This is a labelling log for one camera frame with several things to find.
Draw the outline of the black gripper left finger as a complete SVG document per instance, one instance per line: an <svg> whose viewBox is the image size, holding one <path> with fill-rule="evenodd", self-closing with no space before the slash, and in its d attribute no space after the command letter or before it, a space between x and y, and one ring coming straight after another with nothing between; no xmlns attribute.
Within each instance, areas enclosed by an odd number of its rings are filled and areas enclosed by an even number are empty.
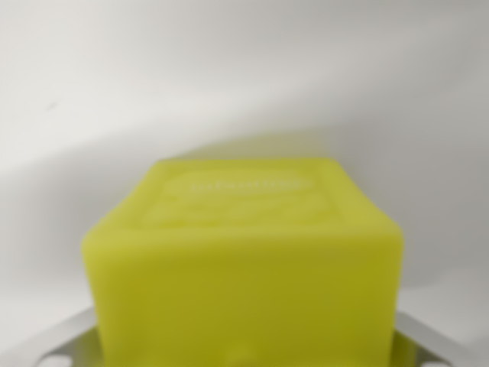
<svg viewBox="0 0 489 367"><path fill-rule="evenodd" d="M60 357L68 366L103 366L93 308L85 309L1 354L2 366L40 366Z"/></svg>

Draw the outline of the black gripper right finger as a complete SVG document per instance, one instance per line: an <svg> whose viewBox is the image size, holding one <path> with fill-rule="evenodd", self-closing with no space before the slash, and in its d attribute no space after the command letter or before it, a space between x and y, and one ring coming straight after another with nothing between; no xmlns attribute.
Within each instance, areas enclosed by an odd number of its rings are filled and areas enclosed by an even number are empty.
<svg viewBox="0 0 489 367"><path fill-rule="evenodd" d="M416 318L398 312L389 366L488 366L488 355L478 355Z"/></svg>

